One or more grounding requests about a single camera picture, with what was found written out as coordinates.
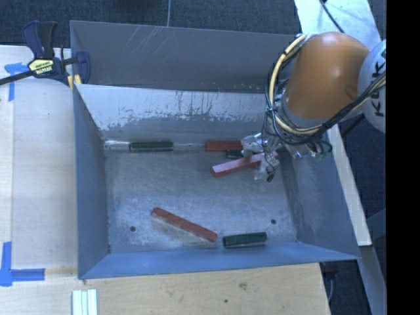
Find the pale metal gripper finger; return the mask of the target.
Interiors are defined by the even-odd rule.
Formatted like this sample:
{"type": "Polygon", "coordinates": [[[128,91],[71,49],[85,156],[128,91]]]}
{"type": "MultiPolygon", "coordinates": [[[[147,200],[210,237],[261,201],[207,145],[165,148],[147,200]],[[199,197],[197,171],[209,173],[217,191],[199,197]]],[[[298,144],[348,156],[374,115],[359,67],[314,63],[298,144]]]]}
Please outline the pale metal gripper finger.
{"type": "Polygon", "coordinates": [[[255,180],[273,180],[279,161],[273,153],[262,153],[260,165],[254,172],[255,180]]]}
{"type": "Polygon", "coordinates": [[[261,134],[248,135],[241,139],[243,157],[250,157],[263,152],[261,134]]]}

